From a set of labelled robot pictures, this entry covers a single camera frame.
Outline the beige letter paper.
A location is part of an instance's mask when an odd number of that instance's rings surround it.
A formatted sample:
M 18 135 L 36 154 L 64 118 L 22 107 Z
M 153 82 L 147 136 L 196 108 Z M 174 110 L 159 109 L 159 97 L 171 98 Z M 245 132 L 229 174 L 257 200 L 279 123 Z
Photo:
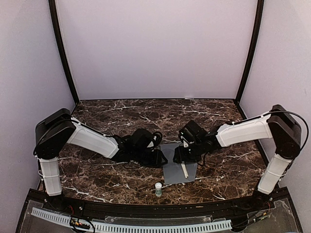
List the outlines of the beige letter paper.
M 186 164 L 185 164 L 184 162 L 182 162 L 182 163 L 181 163 L 181 167 L 182 167 L 184 176 L 185 176 L 185 178 L 187 179 L 187 178 L 189 177 L 189 174 L 188 174 L 188 170 L 187 170 Z

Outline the grey envelope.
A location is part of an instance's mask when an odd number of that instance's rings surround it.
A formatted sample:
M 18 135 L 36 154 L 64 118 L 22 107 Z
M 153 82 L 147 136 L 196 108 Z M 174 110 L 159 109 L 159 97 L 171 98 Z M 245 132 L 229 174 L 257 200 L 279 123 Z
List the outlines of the grey envelope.
M 188 177 L 185 177 L 184 171 L 180 164 L 173 162 L 174 150 L 178 147 L 178 143 L 162 144 L 161 151 L 167 158 L 168 163 L 163 165 L 164 184 L 190 183 L 196 178 L 197 163 L 186 164 Z

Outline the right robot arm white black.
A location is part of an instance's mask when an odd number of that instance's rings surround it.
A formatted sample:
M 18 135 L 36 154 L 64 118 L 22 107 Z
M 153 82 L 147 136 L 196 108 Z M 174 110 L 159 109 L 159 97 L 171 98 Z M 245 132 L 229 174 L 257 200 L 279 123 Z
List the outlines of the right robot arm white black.
M 258 116 L 217 125 L 208 131 L 191 120 L 178 132 L 181 144 L 174 151 L 173 162 L 197 163 L 203 155 L 235 144 L 254 141 L 262 145 L 263 140 L 272 141 L 275 151 L 266 164 L 253 196 L 248 199 L 248 207 L 257 211 L 266 204 L 279 180 L 300 155 L 309 135 L 307 121 L 280 104 Z

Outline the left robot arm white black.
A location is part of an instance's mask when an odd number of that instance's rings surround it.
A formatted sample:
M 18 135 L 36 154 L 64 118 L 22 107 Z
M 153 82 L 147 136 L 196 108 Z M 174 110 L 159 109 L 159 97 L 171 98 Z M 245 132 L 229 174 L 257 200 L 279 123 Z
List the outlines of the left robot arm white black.
M 35 127 L 34 157 L 39 160 L 41 176 L 49 203 L 57 211 L 69 207 L 63 197 L 58 165 L 59 153 L 66 144 L 80 146 L 115 162 L 134 161 L 144 167 L 161 168 L 168 160 L 158 149 L 162 133 L 137 129 L 132 135 L 118 136 L 101 133 L 72 117 L 62 108 Z

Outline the small electronics board with leds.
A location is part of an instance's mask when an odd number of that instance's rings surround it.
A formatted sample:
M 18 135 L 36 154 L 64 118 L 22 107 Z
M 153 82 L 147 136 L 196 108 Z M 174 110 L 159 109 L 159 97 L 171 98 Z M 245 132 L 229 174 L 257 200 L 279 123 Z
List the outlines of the small electronics board with leds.
M 89 229 L 90 228 L 89 225 L 84 224 L 84 223 L 80 222 L 78 219 L 73 219 L 73 218 L 70 219 L 69 225 L 74 227 L 74 228 L 82 228 L 82 229 Z

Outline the black front table rail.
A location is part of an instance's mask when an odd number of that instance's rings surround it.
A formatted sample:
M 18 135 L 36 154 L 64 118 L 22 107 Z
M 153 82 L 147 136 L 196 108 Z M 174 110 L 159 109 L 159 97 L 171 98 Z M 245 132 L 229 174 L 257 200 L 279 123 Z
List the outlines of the black front table rail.
M 112 204 L 97 201 L 88 201 L 69 198 L 61 195 L 59 198 L 48 197 L 42 191 L 34 190 L 33 195 L 43 203 L 43 206 L 55 211 L 71 213 L 74 216 L 86 219 L 105 219 L 106 217 L 128 217 L 128 218 L 186 218 L 211 216 L 213 219 L 226 218 L 239 222 L 239 218 L 246 219 L 247 214 L 259 212 L 273 207 L 272 201 L 280 194 L 275 189 L 270 195 L 255 194 L 243 198 L 223 200 L 216 202 L 203 202 L 197 204 L 179 205 L 133 205 L 133 204 Z

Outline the black right frame post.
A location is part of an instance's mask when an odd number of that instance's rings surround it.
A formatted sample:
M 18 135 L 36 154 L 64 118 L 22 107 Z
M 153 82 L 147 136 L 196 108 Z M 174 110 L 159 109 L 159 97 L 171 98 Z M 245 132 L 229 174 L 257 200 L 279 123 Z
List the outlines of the black right frame post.
M 261 20 L 262 20 L 262 15 L 263 15 L 263 9 L 264 9 L 264 0 L 257 0 L 257 7 L 256 7 L 256 14 L 255 14 L 255 20 L 254 20 L 254 26 L 252 30 L 252 36 L 250 40 L 250 45 L 248 49 L 248 54 L 247 58 L 245 61 L 245 66 L 243 69 L 240 85 L 235 97 L 235 102 L 237 105 L 240 104 L 242 100 L 242 96 L 246 87 L 246 83 L 249 77 L 249 73 L 251 70 L 253 58 L 255 55 L 256 51 L 256 46 L 257 46 L 257 41 L 259 37 L 259 31 L 260 31 L 260 26 L 261 26 Z

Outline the black frame post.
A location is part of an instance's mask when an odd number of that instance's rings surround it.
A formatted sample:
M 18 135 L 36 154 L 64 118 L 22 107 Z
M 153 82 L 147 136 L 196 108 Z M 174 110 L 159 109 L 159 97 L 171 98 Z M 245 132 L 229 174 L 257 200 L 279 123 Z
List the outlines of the black frame post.
M 261 20 L 262 20 L 262 15 L 263 15 L 263 9 L 264 9 L 264 0 L 257 0 L 257 7 L 256 7 L 256 14 L 255 14 L 255 20 L 254 20 L 254 26 L 252 30 L 252 36 L 250 40 L 250 45 L 248 49 L 248 54 L 247 58 L 245 61 L 245 66 L 243 69 L 240 85 L 235 97 L 235 102 L 237 105 L 240 104 L 242 100 L 242 96 L 246 87 L 246 83 L 249 77 L 249 73 L 251 70 L 253 58 L 255 55 L 256 51 L 256 46 L 257 46 L 257 41 L 259 37 L 259 31 L 260 31 L 260 26 L 261 26 Z
M 57 9 L 56 9 L 56 1 L 48 0 L 48 3 L 49 3 L 51 20 L 52 20 L 52 27 L 54 31 L 54 36 L 55 36 L 61 64 L 62 64 L 63 71 L 64 71 L 64 74 L 67 80 L 67 84 L 69 86 L 72 99 L 74 101 L 74 104 L 77 105 L 80 102 L 80 100 L 78 97 L 76 87 L 74 85 L 73 77 L 70 71 L 70 67 L 69 67 L 69 63 L 68 63 L 68 59 L 67 59 L 67 55 L 65 51 L 65 46 L 63 43 L 62 35 L 61 35 L 60 23 L 59 23 Z

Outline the black left frame post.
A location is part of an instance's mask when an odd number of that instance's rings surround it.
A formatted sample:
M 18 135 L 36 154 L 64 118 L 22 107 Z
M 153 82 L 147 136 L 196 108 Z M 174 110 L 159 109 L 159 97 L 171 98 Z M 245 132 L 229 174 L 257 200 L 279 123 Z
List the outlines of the black left frame post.
M 63 71 L 64 71 L 64 74 L 67 80 L 67 84 L 69 86 L 72 99 L 74 101 L 74 104 L 77 105 L 80 102 L 80 100 L 78 97 L 76 87 L 74 85 L 73 77 L 70 71 L 70 67 L 69 67 L 69 63 L 68 63 L 68 59 L 67 59 L 67 55 L 65 51 L 65 46 L 63 43 L 62 35 L 61 35 L 60 23 L 59 23 L 57 9 L 56 9 L 56 1 L 48 0 L 48 3 L 49 3 L 51 20 L 52 20 L 52 27 L 54 31 L 54 36 L 55 36 L 61 64 L 62 64 Z

